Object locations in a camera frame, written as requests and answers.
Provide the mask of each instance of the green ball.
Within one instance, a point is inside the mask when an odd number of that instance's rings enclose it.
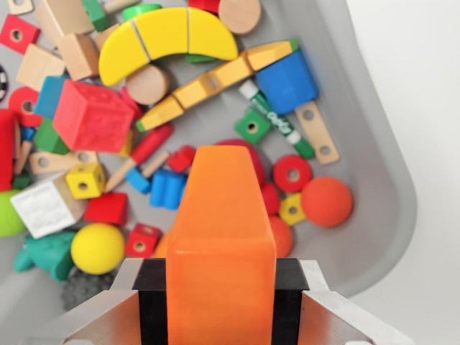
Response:
[[[26,231],[19,215],[9,199],[19,193],[19,190],[0,192],[0,237],[10,237]]]

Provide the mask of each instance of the red block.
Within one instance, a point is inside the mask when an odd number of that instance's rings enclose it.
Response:
[[[89,201],[84,219],[123,226],[127,222],[126,193],[107,193]]]
[[[38,92],[26,86],[14,90],[8,102],[8,108],[18,114],[19,124],[23,127],[37,127],[42,123],[42,116],[34,114]]]
[[[185,169],[192,166],[195,158],[195,148],[184,145],[168,158],[166,164],[172,171],[182,173]]]
[[[150,225],[136,224],[126,243],[128,257],[152,257],[162,233]]]
[[[14,122],[13,111],[0,109],[0,191],[12,189]]]
[[[19,54],[25,54],[30,43],[36,43],[40,29],[32,24],[8,14],[0,32],[0,43]]]
[[[66,80],[53,126],[71,150],[118,153],[133,116],[115,91]]]
[[[204,9],[208,12],[218,13],[221,0],[188,0],[189,7]]]

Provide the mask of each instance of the yellow cube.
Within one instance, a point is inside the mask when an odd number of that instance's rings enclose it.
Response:
[[[97,162],[76,165],[65,176],[65,180],[75,199],[98,198],[106,185],[104,170]]]
[[[300,196],[300,193],[292,194],[281,201],[279,215],[289,226],[300,223],[307,218],[300,204]]]

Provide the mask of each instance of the red wooden disk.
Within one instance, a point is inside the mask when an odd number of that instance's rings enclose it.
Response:
[[[273,180],[280,190],[297,193],[311,180],[311,167],[301,156],[281,157],[273,167]]]
[[[18,121],[24,127],[36,127],[42,123],[42,117],[33,112],[37,103],[38,92],[22,86],[14,90],[8,102],[8,108],[17,113]]]

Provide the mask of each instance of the wooden plank with holes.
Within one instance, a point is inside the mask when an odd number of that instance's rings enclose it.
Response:
[[[315,149],[320,164],[329,164],[340,159],[339,151],[329,134],[315,101],[305,103],[295,110],[308,140]]]

